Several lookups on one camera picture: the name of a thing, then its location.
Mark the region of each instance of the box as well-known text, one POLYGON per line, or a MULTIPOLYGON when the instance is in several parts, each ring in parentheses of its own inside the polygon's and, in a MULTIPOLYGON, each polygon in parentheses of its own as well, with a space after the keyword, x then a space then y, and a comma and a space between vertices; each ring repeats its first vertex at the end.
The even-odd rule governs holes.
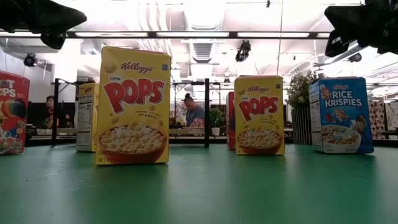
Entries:
POLYGON ((169 161, 171 57, 104 47, 96 164, 169 161))
POLYGON ((29 80, 0 72, 0 155, 24 152, 29 80))
POLYGON ((323 78, 309 88, 312 144, 326 153, 372 153, 364 78, 323 78))
POLYGON ((99 83, 79 86, 76 151, 95 152, 99 83))
POLYGON ((235 106, 234 92, 226 95, 226 144, 228 150, 235 150, 235 106))
POLYGON ((235 80, 237 154, 285 154, 282 91, 282 78, 277 76, 235 80))

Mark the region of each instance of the table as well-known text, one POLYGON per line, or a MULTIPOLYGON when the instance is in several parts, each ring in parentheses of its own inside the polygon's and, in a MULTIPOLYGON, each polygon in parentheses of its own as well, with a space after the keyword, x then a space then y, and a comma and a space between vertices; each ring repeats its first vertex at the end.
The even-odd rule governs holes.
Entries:
POLYGON ((1 156, 0 223, 397 223, 398 150, 237 156, 171 146, 160 165, 93 165, 74 146, 1 156))

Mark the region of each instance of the red bowl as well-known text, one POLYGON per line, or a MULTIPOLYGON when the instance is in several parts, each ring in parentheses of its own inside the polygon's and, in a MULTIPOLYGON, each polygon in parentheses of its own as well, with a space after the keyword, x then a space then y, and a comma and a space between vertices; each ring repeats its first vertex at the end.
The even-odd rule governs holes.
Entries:
MULTIPOLYGON (((161 131, 159 131, 157 129, 156 129, 156 131, 158 131, 158 133, 161 136, 166 138, 166 135, 163 132, 161 132, 161 131)), ((146 163, 154 163, 163 154, 164 149, 166 147, 166 144, 167 144, 167 140, 160 146, 159 149, 156 149, 154 151, 147 152, 147 153, 142 153, 142 154, 108 154, 108 153, 106 153, 106 151, 111 151, 111 150, 107 149, 105 146, 103 146, 101 144, 101 141, 99 141, 99 145, 101 147, 101 150, 105 152, 104 153, 105 157, 109 161, 111 161, 112 164, 146 164, 146 163)))
POLYGON ((272 146, 270 148, 247 147, 243 146, 240 142, 239 142, 239 147, 247 155, 275 155, 278 152, 282 143, 283 143, 283 138, 281 141, 279 141, 279 143, 276 146, 272 146))

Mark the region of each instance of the green plant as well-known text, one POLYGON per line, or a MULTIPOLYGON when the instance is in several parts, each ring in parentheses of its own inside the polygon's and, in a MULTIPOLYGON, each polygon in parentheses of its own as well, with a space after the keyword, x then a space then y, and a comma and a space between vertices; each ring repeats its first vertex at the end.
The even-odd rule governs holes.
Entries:
POLYGON ((217 128, 223 118, 223 112, 218 108, 212 108, 209 110, 209 117, 210 121, 213 123, 213 127, 217 128))
POLYGON ((286 100, 286 103, 293 108, 309 106, 310 98, 308 88, 312 82, 323 77, 325 77, 323 73, 311 71, 308 71, 306 75, 298 74, 294 76, 290 82, 290 88, 287 90, 289 98, 286 100))

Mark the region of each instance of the cereal bowl image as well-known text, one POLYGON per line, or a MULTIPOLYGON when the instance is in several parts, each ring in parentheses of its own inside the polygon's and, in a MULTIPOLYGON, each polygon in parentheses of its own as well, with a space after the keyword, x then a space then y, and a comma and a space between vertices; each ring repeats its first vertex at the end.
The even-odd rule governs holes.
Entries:
POLYGON ((245 154, 274 155, 282 145, 283 138, 270 129, 258 128, 245 131, 238 137, 245 154))
POLYGON ((322 126, 322 143, 325 152, 355 153, 361 145, 361 135, 346 126, 325 125, 322 126))
POLYGON ((99 137, 102 153, 115 164, 153 163, 166 144, 164 133, 144 124, 112 128, 99 137))

